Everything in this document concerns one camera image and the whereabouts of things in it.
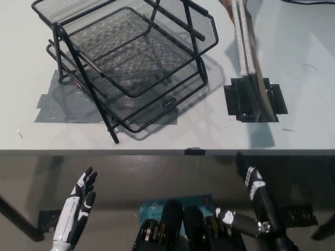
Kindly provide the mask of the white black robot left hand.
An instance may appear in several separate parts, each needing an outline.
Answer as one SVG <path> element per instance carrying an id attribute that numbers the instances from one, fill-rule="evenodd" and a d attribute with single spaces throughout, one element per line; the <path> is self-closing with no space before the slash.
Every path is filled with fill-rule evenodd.
<path id="1" fill-rule="evenodd" d="M 73 187 L 63 205 L 55 228 L 52 251 L 75 249 L 95 202 L 94 182 L 96 177 L 97 172 L 89 167 Z"/>

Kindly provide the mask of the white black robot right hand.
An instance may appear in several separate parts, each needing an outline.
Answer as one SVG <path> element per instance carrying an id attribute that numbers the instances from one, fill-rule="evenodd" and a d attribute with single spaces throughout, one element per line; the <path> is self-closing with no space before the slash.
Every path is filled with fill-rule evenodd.
<path id="1" fill-rule="evenodd" d="M 266 181 L 259 170 L 249 165 L 240 152 L 235 156 L 235 163 L 253 204 L 256 218 L 216 208 L 215 217 L 218 222 L 232 230 L 263 240 L 268 250 L 299 250 L 287 236 L 278 206 L 271 198 Z"/>

